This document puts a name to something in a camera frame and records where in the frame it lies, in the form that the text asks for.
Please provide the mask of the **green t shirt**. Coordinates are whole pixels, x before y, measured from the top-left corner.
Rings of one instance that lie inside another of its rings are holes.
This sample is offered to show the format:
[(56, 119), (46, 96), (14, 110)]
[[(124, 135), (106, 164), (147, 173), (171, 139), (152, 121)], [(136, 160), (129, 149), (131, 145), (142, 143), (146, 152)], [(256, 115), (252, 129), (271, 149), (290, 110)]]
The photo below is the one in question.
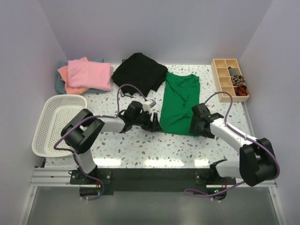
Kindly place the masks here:
[(199, 77), (190, 74), (179, 76), (166, 73), (165, 91), (159, 124), (165, 133), (191, 135), (189, 128), (193, 116), (192, 107), (199, 104)]

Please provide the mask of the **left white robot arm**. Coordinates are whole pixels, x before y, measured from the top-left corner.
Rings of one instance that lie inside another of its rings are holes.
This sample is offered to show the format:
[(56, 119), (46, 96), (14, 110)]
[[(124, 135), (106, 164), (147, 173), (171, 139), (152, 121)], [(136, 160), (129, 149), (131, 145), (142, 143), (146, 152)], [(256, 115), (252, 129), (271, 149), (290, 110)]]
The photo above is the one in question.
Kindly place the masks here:
[(74, 156), (81, 172), (81, 179), (92, 184), (97, 179), (96, 164), (91, 153), (91, 146), (101, 132), (125, 133), (133, 126), (150, 132), (160, 132), (158, 114), (150, 110), (156, 105), (154, 99), (143, 103), (132, 101), (126, 110), (116, 117), (95, 116), (88, 109), (82, 109), (61, 131), (61, 138)]

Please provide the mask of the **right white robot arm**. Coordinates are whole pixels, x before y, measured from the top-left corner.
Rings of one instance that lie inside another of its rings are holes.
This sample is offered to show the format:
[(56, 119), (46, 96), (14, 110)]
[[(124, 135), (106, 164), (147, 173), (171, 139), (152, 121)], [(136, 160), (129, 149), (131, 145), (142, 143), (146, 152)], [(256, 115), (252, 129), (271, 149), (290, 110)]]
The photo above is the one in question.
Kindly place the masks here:
[(210, 164), (209, 181), (220, 184), (225, 178), (237, 178), (253, 187), (279, 175), (279, 165), (268, 139), (247, 135), (221, 114), (211, 113), (204, 103), (193, 106), (192, 112), (191, 134), (210, 139), (218, 137), (239, 155), (237, 161), (222, 159)]

